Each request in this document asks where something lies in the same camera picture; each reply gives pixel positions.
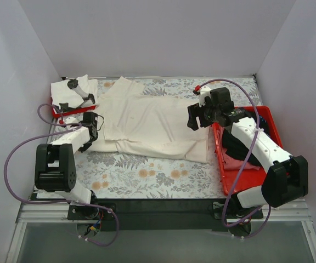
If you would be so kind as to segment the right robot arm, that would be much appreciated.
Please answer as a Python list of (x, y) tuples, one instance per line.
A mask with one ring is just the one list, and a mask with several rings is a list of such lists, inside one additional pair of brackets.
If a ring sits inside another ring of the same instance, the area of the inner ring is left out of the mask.
[(236, 108), (227, 88), (196, 87), (199, 102), (188, 106), (187, 126), (192, 130), (218, 123), (240, 140), (266, 172), (261, 186), (232, 195), (231, 213), (243, 218), (251, 207), (269, 204), (277, 208), (308, 194), (308, 162), (276, 144), (244, 108)]

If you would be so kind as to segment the aluminium frame rail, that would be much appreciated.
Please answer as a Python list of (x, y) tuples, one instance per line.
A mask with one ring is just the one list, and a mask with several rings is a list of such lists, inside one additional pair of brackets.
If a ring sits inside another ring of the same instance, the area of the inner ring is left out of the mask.
[(65, 204), (25, 205), (11, 262), (316, 262), (316, 235), (304, 200), (264, 208), (253, 237), (228, 231), (120, 230), (80, 239), (90, 223), (67, 219)]

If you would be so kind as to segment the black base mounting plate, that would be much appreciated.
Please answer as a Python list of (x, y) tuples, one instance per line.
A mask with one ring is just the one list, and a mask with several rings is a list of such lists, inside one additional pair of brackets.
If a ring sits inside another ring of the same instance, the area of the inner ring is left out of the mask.
[[(112, 209), (119, 220), (119, 230), (212, 230), (226, 231), (221, 213), (225, 198), (208, 199), (94, 199), (93, 204)], [(255, 207), (236, 210), (233, 201), (227, 208), (227, 219), (239, 219)], [(115, 218), (108, 211), (70, 205), (67, 219), (97, 221), (102, 231), (116, 230)]]

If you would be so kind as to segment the folded white printed t-shirt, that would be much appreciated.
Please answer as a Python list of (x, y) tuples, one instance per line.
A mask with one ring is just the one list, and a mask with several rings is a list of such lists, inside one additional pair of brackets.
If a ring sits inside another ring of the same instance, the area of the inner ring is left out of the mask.
[(52, 104), (61, 111), (98, 105), (98, 81), (88, 75), (51, 84)]

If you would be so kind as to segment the large red bin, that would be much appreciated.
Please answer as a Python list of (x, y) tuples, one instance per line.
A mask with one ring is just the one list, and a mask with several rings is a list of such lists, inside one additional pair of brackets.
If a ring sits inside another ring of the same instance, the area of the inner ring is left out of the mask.
[[(271, 111), (266, 106), (257, 106), (258, 113), (264, 120), (267, 122), (269, 126), (269, 136), (270, 138), (280, 147), (283, 147), (282, 142), (280, 140), (277, 127), (275, 125), (273, 116)], [(232, 187), (234, 180), (236, 179), (238, 169), (225, 169), (224, 165), (224, 156), (222, 153), (222, 143), (220, 137), (221, 128), (218, 123), (211, 125), (211, 129), (213, 131), (213, 137), (215, 141), (215, 155), (218, 158), (218, 166), (220, 172), (220, 182), (223, 187), (223, 193), (227, 196), (229, 190)], [(263, 184), (264, 179), (266, 177), (266, 172), (263, 168), (257, 169), (244, 169), (242, 171), (241, 177), (238, 180), (238, 183), (234, 189), (234, 192), (239, 192), (242, 190), (246, 190), (251, 187), (260, 186)]]

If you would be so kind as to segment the cream white t-shirt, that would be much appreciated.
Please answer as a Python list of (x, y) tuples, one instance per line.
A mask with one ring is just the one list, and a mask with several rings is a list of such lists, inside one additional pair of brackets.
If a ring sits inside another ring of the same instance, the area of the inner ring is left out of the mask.
[(104, 120), (89, 150), (207, 163), (208, 129), (187, 126), (187, 108), (198, 100), (144, 95), (143, 90), (143, 84), (120, 77), (99, 96), (95, 112)]

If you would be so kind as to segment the small red tray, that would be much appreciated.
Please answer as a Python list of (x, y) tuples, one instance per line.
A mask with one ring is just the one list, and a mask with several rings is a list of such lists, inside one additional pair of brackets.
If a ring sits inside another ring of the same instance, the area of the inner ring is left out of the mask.
[(77, 113), (84, 113), (94, 110), (97, 106), (97, 99), (91, 93), (86, 94), (85, 97), (73, 94), (51, 96), (51, 104), (55, 106), (52, 110), (52, 116), (60, 118), (61, 115), (69, 116)]

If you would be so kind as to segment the pink garment in bin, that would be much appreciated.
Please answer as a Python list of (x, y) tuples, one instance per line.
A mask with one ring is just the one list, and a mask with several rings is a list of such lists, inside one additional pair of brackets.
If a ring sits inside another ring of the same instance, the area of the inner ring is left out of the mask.
[(221, 152), (223, 166), (225, 170), (238, 170), (246, 158), (249, 149), (230, 132), (221, 128), (219, 131), (219, 142), (221, 143)]

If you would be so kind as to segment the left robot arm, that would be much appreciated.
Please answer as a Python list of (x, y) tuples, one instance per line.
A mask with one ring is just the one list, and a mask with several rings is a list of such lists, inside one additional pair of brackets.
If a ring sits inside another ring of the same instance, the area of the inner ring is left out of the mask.
[(98, 138), (98, 118), (94, 112), (85, 112), (83, 120), (65, 121), (62, 136), (49, 144), (40, 144), (36, 150), (35, 187), (55, 193), (70, 202), (82, 203), (80, 212), (87, 219), (99, 214), (99, 206), (93, 202), (94, 194), (77, 180), (74, 154), (87, 151)]

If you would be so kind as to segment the black garment in bin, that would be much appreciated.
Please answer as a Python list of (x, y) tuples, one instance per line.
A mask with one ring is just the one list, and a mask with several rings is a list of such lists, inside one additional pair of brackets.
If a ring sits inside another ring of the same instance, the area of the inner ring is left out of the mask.
[[(256, 114), (254, 112), (248, 111), (251, 117), (256, 121)], [(259, 115), (259, 127), (264, 130), (264, 132), (269, 136), (269, 125), (267, 121)], [(237, 138), (231, 135), (230, 132), (225, 130), (223, 127), (220, 129), (219, 135), (220, 142), (222, 144), (222, 155), (224, 159), (224, 169), (234, 170), (239, 169), (249, 151), (249, 149)], [(256, 169), (259, 170), (261, 167), (258, 159), (251, 154), (245, 165), (244, 169)]]

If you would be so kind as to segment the floral patterned table mat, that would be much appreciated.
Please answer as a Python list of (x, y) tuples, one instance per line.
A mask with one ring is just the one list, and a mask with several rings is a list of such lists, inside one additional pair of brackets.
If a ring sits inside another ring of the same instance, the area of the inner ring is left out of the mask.
[[(144, 95), (193, 98), (192, 89), (203, 78), (137, 78)], [(231, 78), (242, 86), (256, 106), (262, 106), (253, 77)], [(251, 106), (246, 95), (227, 82), (213, 82), (211, 88), (227, 87), (235, 106)], [(157, 159), (111, 152), (75, 154), (77, 178), (98, 198), (223, 198), (213, 131), (209, 131), (208, 163)]]

